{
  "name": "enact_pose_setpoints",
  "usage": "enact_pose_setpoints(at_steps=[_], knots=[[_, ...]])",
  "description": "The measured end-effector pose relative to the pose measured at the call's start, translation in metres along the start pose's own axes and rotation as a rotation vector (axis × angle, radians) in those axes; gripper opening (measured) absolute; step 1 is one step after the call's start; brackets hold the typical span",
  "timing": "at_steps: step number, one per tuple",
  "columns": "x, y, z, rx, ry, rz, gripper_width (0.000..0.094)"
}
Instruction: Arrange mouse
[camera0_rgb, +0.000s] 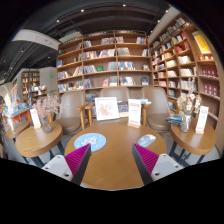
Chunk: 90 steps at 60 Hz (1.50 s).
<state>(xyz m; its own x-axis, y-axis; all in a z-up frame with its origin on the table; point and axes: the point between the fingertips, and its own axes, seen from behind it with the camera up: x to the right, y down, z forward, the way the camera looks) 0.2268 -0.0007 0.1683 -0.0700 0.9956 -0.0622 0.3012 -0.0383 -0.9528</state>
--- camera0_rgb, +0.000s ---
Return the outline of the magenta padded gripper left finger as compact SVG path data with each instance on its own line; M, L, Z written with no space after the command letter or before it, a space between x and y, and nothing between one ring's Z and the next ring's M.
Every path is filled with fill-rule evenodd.
M91 156L91 145L84 145L66 156L57 155L43 170L80 185Z

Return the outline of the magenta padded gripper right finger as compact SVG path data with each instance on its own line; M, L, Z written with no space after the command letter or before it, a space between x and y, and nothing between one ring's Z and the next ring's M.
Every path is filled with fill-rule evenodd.
M182 169L168 154L158 155L138 144L132 145L132 154L144 185Z

